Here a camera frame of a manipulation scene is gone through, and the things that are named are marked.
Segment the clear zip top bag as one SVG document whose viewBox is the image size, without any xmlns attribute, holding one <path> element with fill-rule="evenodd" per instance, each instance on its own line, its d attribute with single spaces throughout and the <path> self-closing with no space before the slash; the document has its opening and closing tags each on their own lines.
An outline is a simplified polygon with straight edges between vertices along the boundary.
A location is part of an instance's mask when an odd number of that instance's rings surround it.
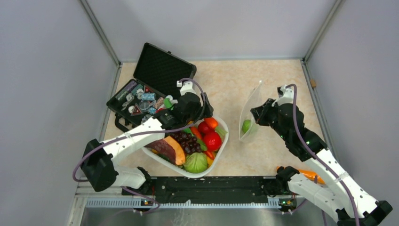
<svg viewBox="0 0 399 226">
<path fill-rule="evenodd" d="M 261 103 L 261 87 L 263 81 L 259 81 L 257 86 L 251 90 L 248 99 L 244 104 L 239 119 L 239 141 L 250 143 L 254 140 L 259 125 L 251 113 L 252 108 L 259 107 Z"/>
</svg>

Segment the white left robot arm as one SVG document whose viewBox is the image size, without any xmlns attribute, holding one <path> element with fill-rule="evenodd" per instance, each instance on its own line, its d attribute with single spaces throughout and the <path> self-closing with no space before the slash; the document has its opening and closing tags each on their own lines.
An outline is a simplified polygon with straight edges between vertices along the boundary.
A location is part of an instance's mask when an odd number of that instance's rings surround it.
<svg viewBox="0 0 399 226">
<path fill-rule="evenodd" d="M 78 180 L 76 172 L 81 169 L 86 177 L 83 182 L 89 182 L 95 192 L 112 186 L 127 186 L 139 194 L 148 193 L 151 188 L 148 174 L 139 168 L 123 167 L 120 162 L 152 142 L 189 128 L 189 122 L 196 123 L 213 115 L 208 97 L 196 81 L 183 78 L 176 85 L 181 96 L 173 107 L 159 111 L 143 124 L 113 139 L 89 141 L 82 159 L 73 170 L 73 179 Z"/>
</svg>

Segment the green toy cucumber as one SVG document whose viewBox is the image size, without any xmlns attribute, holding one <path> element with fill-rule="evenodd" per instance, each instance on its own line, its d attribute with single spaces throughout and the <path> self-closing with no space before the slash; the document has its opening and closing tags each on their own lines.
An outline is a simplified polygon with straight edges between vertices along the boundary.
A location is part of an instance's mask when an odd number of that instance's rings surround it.
<svg viewBox="0 0 399 226">
<path fill-rule="evenodd" d="M 174 106 L 174 103 L 169 98 L 165 98 L 164 101 L 163 101 L 163 105 L 164 105 L 165 109 L 172 110 L 173 106 Z"/>
</svg>

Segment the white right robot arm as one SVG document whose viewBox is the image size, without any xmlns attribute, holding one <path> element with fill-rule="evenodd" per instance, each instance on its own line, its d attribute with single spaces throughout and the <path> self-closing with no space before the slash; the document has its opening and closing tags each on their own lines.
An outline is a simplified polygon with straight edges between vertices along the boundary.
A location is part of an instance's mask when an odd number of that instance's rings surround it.
<svg viewBox="0 0 399 226">
<path fill-rule="evenodd" d="M 297 106 L 295 84 L 279 87 L 277 99 L 252 108 L 257 125 L 272 128 L 286 148 L 309 166 L 324 185 L 287 166 L 277 173 L 276 188 L 282 194 L 298 194 L 329 215 L 339 226 L 377 226 L 393 210 L 387 201 L 367 193 L 340 165 L 323 139 L 306 128 Z"/>
</svg>

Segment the small green toy cabbage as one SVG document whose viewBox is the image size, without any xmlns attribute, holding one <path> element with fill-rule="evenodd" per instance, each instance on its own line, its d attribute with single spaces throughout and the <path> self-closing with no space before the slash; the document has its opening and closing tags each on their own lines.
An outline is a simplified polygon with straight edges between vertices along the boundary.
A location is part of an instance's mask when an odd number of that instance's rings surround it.
<svg viewBox="0 0 399 226">
<path fill-rule="evenodd" d="M 243 134 L 247 134 L 251 131 L 253 127 L 253 121 L 250 119 L 245 119 L 241 126 L 241 131 Z"/>
</svg>

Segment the orange toy carrot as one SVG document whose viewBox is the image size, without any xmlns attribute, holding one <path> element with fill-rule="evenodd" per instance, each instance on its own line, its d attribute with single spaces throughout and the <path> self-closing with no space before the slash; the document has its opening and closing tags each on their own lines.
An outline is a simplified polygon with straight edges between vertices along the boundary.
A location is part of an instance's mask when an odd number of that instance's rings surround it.
<svg viewBox="0 0 399 226">
<path fill-rule="evenodd" d="M 190 127 L 190 130 L 191 130 L 192 134 L 193 134 L 198 140 L 203 140 L 203 136 L 202 136 L 202 134 L 200 133 L 200 131 L 198 130 L 197 127 L 195 127 L 195 126 Z"/>
</svg>

